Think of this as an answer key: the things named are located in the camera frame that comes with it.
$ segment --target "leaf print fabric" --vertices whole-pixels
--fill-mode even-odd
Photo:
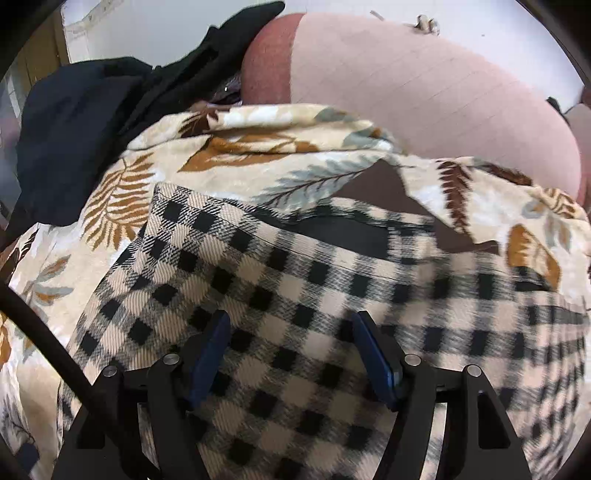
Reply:
[[[68,255],[45,267],[35,280],[27,282],[21,294],[21,297],[23,297],[31,309],[46,324],[49,322],[49,318],[44,311],[44,307],[50,307],[56,300],[69,295],[74,289],[71,287],[49,287],[44,285],[44,283],[60,275],[66,269],[69,259],[70,256]],[[20,330],[17,330],[17,336],[20,338],[24,337]],[[23,362],[31,356],[31,353],[35,349],[36,347],[33,343],[28,338],[25,338],[23,343]]]
[[[453,227],[461,233],[470,235],[466,216],[466,196],[470,191],[472,178],[468,167],[445,160],[437,168],[440,171],[441,186],[447,199],[447,210],[453,219]]]
[[[510,267],[529,267],[542,275],[553,289],[560,280],[556,260],[523,225],[515,225],[509,234],[507,264]]]
[[[163,117],[104,173],[77,223],[33,227],[3,272],[67,344],[96,286],[146,221],[158,182],[290,212],[335,194],[378,160],[397,169],[407,196],[444,224],[477,244],[495,241],[503,262],[532,268],[573,304],[591,304],[591,226],[563,192],[478,158],[413,156],[370,120],[309,104],[210,106]],[[0,395],[31,431],[54,429],[59,377],[9,320],[0,338],[9,340],[0,344]],[[29,411],[3,382],[48,400]],[[55,430],[35,435],[43,445],[38,471],[46,475],[34,480],[49,479],[55,438]]]
[[[39,469],[35,468],[35,463],[39,459],[37,442],[23,416],[23,411],[14,403],[14,398],[10,394],[1,398],[0,435],[13,451],[18,452],[19,463],[25,471],[33,468],[31,474],[36,476],[39,474]]]
[[[477,244],[496,241],[510,265],[533,268],[576,305],[591,304],[583,278],[591,226],[564,192],[475,157],[396,160],[407,195],[443,223]]]
[[[8,362],[10,353],[12,352],[8,339],[8,330],[4,326],[7,320],[8,318],[0,312],[0,370],[2,370],[4,364]]]
[[[90,197],[82,215],[86,242],[119,249],[123,238],[130,241],[148,217],[149,186],[154,173],[151,154],[133,162],[123,160],[123,168],[106,174]]]

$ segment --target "black and white checkered cloth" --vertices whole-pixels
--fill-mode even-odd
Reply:
[[[381,227],[387,253],[287,229],[316,216]],[[367,480],[395,420],[352,343],[349,312],[367,310],[406,352],[479,364],[534,478],[549,478],[573,428],[586,314],[502,257],[439,250],[432,223],[349,199],[286,214],[159,184],[145,231],[97,287],[69,351],[91,381],[108,364],[147,367],[224,309],[232,340],[192,416],[212,479]],[[58,407],[62,436],[79,408],[63,384]],[[434,478],[443,425],[438,408],[422,478]]]

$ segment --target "pink fabric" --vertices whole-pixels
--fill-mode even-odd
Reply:
[[[591,109],[582,103],[572,107],[566,114],[570,128],[579,144],[581,153],[581,187],[577,202],[587,211],[591,207]]]
[[[303,16],[276,18],[252,41],[242,60],[244,104],[290,103],[291,46]]]
[[[408,26],[306,14],[293,43],[291,101],[356,112],[416,155],[479,156],[573,197],[579,190],[576,140],[543,98],[480,55]]]

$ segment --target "black cable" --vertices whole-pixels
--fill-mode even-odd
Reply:
[[[18,326],[39,349],[63,381],[72,389],[88,413],[104,425],[105,433],[122,453],[137,462],[140,471],[151,480],[161,480],[162,474],[150,462],[141,449],[135,446],[130,435],[111,416],[100,397],[94,395],[92,386],[78,364],[52,334],[51,330],[31,310],[21,297],[0,282],[0,310]]]
[[[2,480],[31,480],[18,464],[10,448],[0,435],[0,478]]]

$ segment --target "black garment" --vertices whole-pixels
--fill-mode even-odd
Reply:
[[[21,196],[1,248],[36,222],[65,226],[131,140],[164,115],[187,109],[236,73],[259,31],[283,2],[245,8],[210,27],[185,58],[152,69],[133,58],[75,63],[39,81],[22,115],[17,145]]]
[[[242,78],[240,73],[237,73],[220,83],[210,98],[206,100],[209,103],[216,103],[218,105],[233,105],[242,100],[241,88]]]
[[[562,117],[562,120],[564,120],[566,122],[566,124],[570,127],[569,119],[566,118],[564,116],[564,114],[562,113],[562,110],[560,109],[560,104],[558,103],[558,100],[554,97],[548,97],[546,99],[546,102],[548,102],[552,106],[552,108],[560,114],[560,116]]]

